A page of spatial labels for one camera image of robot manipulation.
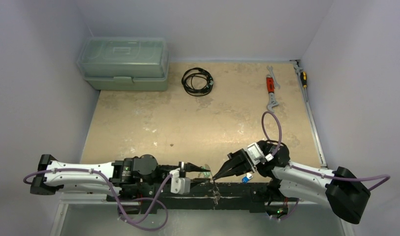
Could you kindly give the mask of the large metal keyring with keys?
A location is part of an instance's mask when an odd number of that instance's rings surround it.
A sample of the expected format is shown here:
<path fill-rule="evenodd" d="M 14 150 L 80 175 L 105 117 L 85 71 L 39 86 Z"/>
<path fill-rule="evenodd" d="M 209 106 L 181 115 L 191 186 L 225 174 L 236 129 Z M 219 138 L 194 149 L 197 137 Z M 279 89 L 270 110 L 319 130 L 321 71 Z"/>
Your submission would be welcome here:
<path fill-rule="evenodd" d="M 214 202 L 214 205 L 217 206 L 217 205 L 218 205 L 218 201 L 219 201 L 219 199 L 220 199 L 220 197 L 221 197 L 219 188 L 218 188 L 218 186 L 217 186 L 217 183 L 216 183 L 215 180 L 214 180 L 214 177 L 213 177 L 213 174 L 212 174 L 212 172 L 211 172 L 210 166 L 209 166 L 208 164 L 204 164 L 203 168 L 209 170 L 210 179 L 211 179 L 210 182 L 213 183 L 213 188 L 212 188 L 213 197 L 214 197 L 213 202 Z"/>

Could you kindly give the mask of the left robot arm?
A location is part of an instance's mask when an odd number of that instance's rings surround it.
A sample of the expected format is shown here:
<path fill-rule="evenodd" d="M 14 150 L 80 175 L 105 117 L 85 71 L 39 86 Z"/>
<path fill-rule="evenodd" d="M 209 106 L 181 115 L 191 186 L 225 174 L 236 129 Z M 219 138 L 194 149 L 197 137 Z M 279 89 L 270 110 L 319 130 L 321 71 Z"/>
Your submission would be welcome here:
<path fill-rule="evenodd" d="M 135 156 L 101 164 L 71 164 L 58 161 L 50 154 L 44 154 L 35 173 L 24 177 L 23 182 L 30 185 L 36 195 L 53 195 L 57 191 L 94 192 L 106 186 L 108 191 L 116 191 L 125 201 L 137 197 L 137 184 L 161 184 L 169 186 L 172 194 L 186 195 L 192 186 L 208 181 L 207 178 L 190 179 L 189 172 L 209 172 L 206 167 L 189 162 L 178 165 L 160 165 L 150 154 Z"/>

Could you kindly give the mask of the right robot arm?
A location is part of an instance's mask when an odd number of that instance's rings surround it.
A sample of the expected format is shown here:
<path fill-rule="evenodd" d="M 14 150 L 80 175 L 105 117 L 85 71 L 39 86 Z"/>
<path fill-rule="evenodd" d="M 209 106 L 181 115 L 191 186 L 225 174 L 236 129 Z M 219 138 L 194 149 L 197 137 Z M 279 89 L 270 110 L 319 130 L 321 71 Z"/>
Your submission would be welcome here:
<path fill-rule="evenodd" d="M 331 209 L 340 219 L 359 224 L 370 198 L 370 191 L 347 168 L 318 169 L 291 161 L 284 143 L 258 141 L 229 153 L 228 160 L 213 175 L 224 177 L 258 173 L 269 177 L 266 202 L 293 198 L 317 203 Z"/>

